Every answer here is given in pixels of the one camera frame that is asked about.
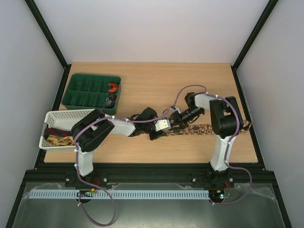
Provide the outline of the green compartment organizer tray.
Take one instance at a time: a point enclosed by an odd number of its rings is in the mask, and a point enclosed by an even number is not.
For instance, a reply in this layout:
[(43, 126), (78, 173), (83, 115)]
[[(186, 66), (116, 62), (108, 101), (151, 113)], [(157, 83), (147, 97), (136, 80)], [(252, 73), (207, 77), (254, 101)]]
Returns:
[[(118, 83), (114, 108), (105, 108), (106, 95), (109, 93), (109, 83)], [(61, 104), (67, 110), (102, 109), (106, 114), (115, 114), (122, 89), (119, 76), (75, 73), (71, 76), (64, 92)]]

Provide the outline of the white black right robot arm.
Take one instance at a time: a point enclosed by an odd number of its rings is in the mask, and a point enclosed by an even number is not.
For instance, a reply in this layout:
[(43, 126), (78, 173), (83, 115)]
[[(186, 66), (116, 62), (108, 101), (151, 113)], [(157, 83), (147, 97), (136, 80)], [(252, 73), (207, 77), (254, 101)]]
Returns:
[(208, 93), (187, 93), (185, 102), (188, 109), (181, 113), (181, 122), (189, 123), (210, 111), (211, 127), (216, 135), (215, 151), (210, 165), (213, 171), (207, 174), (208, 183), (218, 186), (224, 175), (221, 171), (229, 168), (229, 157), (235, 138), (243, 128), (244, 121), (235, 97), (221, 97)]

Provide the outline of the orange rolled tie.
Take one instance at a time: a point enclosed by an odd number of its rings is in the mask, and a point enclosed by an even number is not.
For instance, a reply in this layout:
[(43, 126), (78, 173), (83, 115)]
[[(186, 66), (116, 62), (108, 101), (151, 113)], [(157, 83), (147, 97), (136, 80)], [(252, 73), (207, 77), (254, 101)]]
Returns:
[(109, 89), (108, 92), (109, 93), (117, 93), (119, 90), (119, 84), (118, 83), (109, 83)]

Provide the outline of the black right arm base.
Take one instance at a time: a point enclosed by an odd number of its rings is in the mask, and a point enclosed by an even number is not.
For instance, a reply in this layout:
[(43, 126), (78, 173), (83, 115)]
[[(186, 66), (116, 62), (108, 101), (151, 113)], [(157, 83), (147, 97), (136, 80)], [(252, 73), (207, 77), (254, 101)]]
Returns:
[(234, 187), (230, 169), (214, 171), (211, 166), (199, 172), (192, 173), (192, 186), (204, 189), (223, 189)]

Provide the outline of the tan patterned tie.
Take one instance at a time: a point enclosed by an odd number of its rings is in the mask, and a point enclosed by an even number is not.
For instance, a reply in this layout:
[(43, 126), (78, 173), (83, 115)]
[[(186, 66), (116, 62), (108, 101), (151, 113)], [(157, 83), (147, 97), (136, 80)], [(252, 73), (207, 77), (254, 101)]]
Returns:
[(55, 135), (49, 135), (47, 138), (47, 142), (51, 146), (73, 146), (74, 140), (72, 136), (55, 136)]

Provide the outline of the white perforated plastic basket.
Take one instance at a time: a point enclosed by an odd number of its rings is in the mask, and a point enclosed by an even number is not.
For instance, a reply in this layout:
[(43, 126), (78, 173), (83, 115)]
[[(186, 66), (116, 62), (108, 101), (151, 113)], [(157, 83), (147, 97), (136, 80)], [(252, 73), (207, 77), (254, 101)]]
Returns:
[(89, 113), (93, 109), (81, 109), (81, 110), (60, 110), (50, 111), (46, 114), (41, 137), (39, 140), (39, 148), (46, 151), (68, 151), (74, 150), (75, 146), (52, 146), (44, 138), (44, 131), (49, 128), (56, 128), (64, 131), (70, 131), (71, 128)]

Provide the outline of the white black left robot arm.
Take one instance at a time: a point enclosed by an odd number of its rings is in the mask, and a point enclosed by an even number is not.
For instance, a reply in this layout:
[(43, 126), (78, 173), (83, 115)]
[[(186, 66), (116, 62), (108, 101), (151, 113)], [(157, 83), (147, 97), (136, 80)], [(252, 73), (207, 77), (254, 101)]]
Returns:
[(147, 107), (140, 114), (118, 118), (105, 114), (101, 109), (94, 109), (71, 128), (77, 173), (84, 177), (93, 171), (94, 151), (110, 134), (134, 137), (147, 133), (151, 140), (164, 136), (166, 130), (178, 125), (178, 120), (174, 119), (178, 112), (172, 113), (169, 118), (168, 112), (166, 109), (158, 116), (154, 109)]

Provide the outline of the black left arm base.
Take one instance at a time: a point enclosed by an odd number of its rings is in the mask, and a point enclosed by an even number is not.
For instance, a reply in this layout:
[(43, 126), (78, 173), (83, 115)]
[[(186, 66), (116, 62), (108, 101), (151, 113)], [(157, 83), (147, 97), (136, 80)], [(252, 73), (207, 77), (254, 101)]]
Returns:
[[(106, 187), (108, 180), (107, 172), (93, 171), (92, 173), (86, 175), (85, 177), (80, 176), (83, 181), (89, 182), (99, 187)], [(66, 182), (65, 187), (74, 187), (76, 189), (80, 188), (89, 188), (90, 185), (87, 185), (79, 180), (76, 171), (66, 173)]]

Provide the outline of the paisley patterned necktie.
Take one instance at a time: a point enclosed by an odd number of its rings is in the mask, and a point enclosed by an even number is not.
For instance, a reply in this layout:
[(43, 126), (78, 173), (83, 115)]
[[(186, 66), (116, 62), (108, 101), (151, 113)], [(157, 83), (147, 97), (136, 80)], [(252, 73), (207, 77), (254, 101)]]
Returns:
[(177, 135), (212, 135), (215, 134), (211, 124), (195, 124), (190, 125), (184, 129), (173, 128), (165, 130), (164, 136), (177, 136)]

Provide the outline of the black aluminium frame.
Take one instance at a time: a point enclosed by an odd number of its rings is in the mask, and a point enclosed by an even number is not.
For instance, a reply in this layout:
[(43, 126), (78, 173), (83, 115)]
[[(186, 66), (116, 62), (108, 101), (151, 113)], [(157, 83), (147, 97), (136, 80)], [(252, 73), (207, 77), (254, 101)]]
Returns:
[[(263, 28), (267, 19), (274, 10), (278, 0), (270, 0), (265, 6), (261, 16), (259, 17), (256, 25), (254, 26), (252, 32), (250, 33), (247, 41), (245, 42), (242, 50), (240, 51), (235, 63), (231, 66), (231, 71), (235, 80), (237, 91), (240, 97), (242, 107), (245, 112), (245, 118), (249, 121), (252, 119), (249, 111), (249, 107), (245, 98), (245, 93), (243, 91), (242, 85), (240, 83), (237, 70), (240, 67), (242, 61), (256, 40), (258, 34)], [(42, 14), (40, 13), (35, 1), (26, 1), (28, 8), (33, 14), (35, 20), (40, 26), (42, 32), (46, 36), (48, 42), (53, 48), (56, 56), (59, 58), (60, 62), (64, 61), (64, 57), (59, 50), (57, 43), (53, 35), (51, 34)], [(243, 167), (248, 169), (253, 175), (253, 183), (270, 183), (274, 189), (274, 194), (278, 200), (278, 206), (280, 213), (284, 222), (284, 226), (290, 228), (291, 222), (288, 217), (284, 201), (273, 171), (268, 171), (264, 164), (262, 153), (257, 142), (257, 137), (255, 129), (250, 129), (250, 136), (255, 148), (255, 153), (257, 155), (258, 162), (254, 164), (249, 163), (235, 163), (236, 167)], [(69, 163), (51, 163), (49, 165), (44, 165), (42, 163), (43, 158), (45, 158), (46, 151), (39, 150), (38, 156), (34, 165), (34, 169), (27, 170), (25, 176), (22, 180), (21, 186), (16, 196), (13, 208), (11, 210), (8, 222), (6, 226), (8, 228), (13, 227), (16, 223), (16, 216), (19, 210), (19, 205), (21, 204), (21, 195), (25, 192), (25, 186), (27, 183), (35, 182), (62, 182), (63, 178), (67, 176), (68, 171), (72, 170), (72, 165)], [(137, 181), (138, 183), (163, 183), (169, 181), (170, 183), (186, 184), (190, 182), (190, 177), (194, 175), (202, 176), (208, 170), (208, 165), (206, 163), (190, 164), (190, 163), (146, 163), (146, 164), (135, 164), (135, 163), (113, 163), (105, 164), (100, 163), (97, 165), (97, 170), (100, 176), (107, 177), (111, 181)]]

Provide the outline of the dark blue rolled tie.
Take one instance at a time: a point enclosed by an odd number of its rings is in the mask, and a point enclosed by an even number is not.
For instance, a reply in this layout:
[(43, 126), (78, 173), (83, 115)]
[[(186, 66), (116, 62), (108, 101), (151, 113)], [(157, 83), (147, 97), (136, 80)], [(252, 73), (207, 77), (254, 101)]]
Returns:
[(116, 98), (117, 95), (116, 94), (110, 94), (108, 93), (106, 95), (106, 100), (105, 100), (105, 108), (114, 108), (115, 103), (116, 103)]

